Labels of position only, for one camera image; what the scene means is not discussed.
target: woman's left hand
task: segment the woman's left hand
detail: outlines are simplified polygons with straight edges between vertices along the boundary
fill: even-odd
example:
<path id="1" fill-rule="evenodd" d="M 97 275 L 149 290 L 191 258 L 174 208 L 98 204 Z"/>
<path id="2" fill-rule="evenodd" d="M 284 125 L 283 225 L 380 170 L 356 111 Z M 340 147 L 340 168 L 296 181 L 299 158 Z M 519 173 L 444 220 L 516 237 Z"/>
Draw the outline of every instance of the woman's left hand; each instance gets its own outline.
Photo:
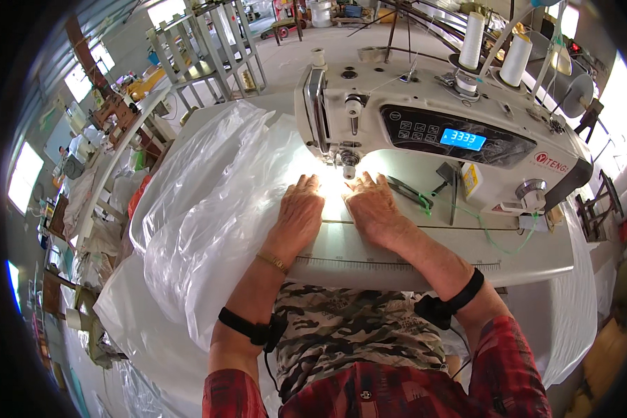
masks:
<path id="1" fill-rule="evenodd" d="M 318 176 L 301 175 L 281 199 L 276 224 L 262 250 L 278 257 L 287 267 L 316 236 L 323 222 L 325 198 L 318 194 Z"/>

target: green thread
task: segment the green thread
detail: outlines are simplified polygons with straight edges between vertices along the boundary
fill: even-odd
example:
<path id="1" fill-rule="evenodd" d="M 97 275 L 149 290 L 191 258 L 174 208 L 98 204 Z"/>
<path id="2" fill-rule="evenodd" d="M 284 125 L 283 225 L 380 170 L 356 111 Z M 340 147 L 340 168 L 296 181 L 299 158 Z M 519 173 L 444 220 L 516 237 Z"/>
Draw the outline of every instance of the green thread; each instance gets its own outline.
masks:
<path id="1" fill-rule="evenodd" d="M 520 246 L 518 248 L 516 248 L 513 251 L 510 251 L 510 250 L 507 250 L 507 249 L 504 249 L 504 248 L 500 247 L 499 244 L 497 244 L 496 242 L 493 241 L 492 237 L 490 236 L 490 231 L 485 227 L 485 222 L 483 221 L 483 218 L 481 217 L 481 215 L 477 215 L 475 213 L 472 213 L 471 211 L 469 211 L 469 210 L 467 210 L 467 209 L 465 209 L 463 207 L 460 207 L 460 206 L 457 206 L 457 205 L 453 205 L 451 202 L 446 201 L 446 200 L 440 198 L 437 193 L 429 192 L 428 194 L 430 196 L 434 196 L 434 197 L 438 198 L 440 201 L 448 203 L 449 205 L 453 206 L 456 209 L 460 209 L 461 211 L 464 211 L 464 212 L 470 214 L 471 216 L 475 217 L 478 220 L 481 228 L 483 228 L 483 232 L 485 233 L 485 238 L 490 242 L 490 244 L 492 244 L 495 248 L 497 248 L 498 250 L 500 250 L 504 254 L 508 254 L 508 255 L 517 254 L 518 251 L 520 251 L 522 249 L 522 247 L 524 247 L 527 244 L 527 241 L 529 241 L 529 239 L 531 238 L 532 234 L 534 233 L 534 230 L 536 228 L 536 222 L 538 221 L 538 218 L 539 218 L 538 213 L 532 213 L 532 218 L 534 219 L 534 225 L 532 226 L 531 230 L 529 230 L 529 233 L 527 234 L 527 237 L 525 238 L 525 241 L 523 241 L 523 243 L 520 244 Z M 427 201 L 423 198 L 423 195 L 418 194 L 418 198 L 420 199 L 420 201 L 422 201 L 426 205 L 425 213 L 427 213 L 427 215 L 430 216 L 430 214 L 431 214 L 431 212 L 429 211 L 429 206 L 430 205 L 427 204 Z"/>
<path id="2" fill-rule="evenodd" d="M 420 193 L 418 193 L 418 200 L 420 200 L 420 202 L 425 205 L 425 207 L 420 207 L 420 210 L 425 212 L 425 214 L 427 215 L 427 217 L 432 217 L 432 211 L 430 211 L 430 204 L 427 202 L 427 199 L 425 198 L 425 196 L 421 195 Z"/>

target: red plaid shirt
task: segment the red plaid shirt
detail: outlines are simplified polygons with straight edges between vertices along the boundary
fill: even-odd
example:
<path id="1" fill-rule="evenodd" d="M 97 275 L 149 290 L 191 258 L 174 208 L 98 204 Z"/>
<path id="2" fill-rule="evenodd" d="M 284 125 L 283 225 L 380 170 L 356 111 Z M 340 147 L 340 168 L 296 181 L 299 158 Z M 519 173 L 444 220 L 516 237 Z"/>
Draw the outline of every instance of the red plaid shirt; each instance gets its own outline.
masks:
<path id="1" fill-rule="evenodd" d="M 251 377 L 227 369 L 204 381 L 203 417 L 266 417 Z M 488 322 L 474 355 L 467 395 L 448 374 L 412 367 L 354 363 L 292 396 L 290 417 L 550 417 L 541 376 L 518 323 Z"/>

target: sewing machine control panel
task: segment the sewing machine control panel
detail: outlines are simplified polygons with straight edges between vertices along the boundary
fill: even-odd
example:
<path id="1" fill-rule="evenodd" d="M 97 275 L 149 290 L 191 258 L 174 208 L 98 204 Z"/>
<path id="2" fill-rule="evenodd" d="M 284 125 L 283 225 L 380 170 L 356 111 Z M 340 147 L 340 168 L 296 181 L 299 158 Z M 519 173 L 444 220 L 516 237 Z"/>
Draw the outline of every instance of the sewing machine control panel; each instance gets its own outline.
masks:
<path id="1" fill-rule="evenodd" d="M 397 148 L 510 169 L 536 147 L 533 140 L 460 116 L 392 104 L 380 112 Z"/>

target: yiteng logo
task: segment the yiteng logo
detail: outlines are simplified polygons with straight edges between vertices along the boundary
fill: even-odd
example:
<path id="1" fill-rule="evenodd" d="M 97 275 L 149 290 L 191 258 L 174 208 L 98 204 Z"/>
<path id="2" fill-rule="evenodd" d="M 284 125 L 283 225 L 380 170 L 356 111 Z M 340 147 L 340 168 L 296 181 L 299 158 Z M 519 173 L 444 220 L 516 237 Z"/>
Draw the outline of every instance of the yiteng logo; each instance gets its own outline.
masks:
<path id="1" fill-rule="evenodd" d="M 537 153 L 537 155 L 534 156 L 534 160 L 539 163 L 539 165 L 548 167 L 554 171 L 567 172 L 569 170 L 566 165 L 552 158 L 548 158 L 548 153 Z"/>

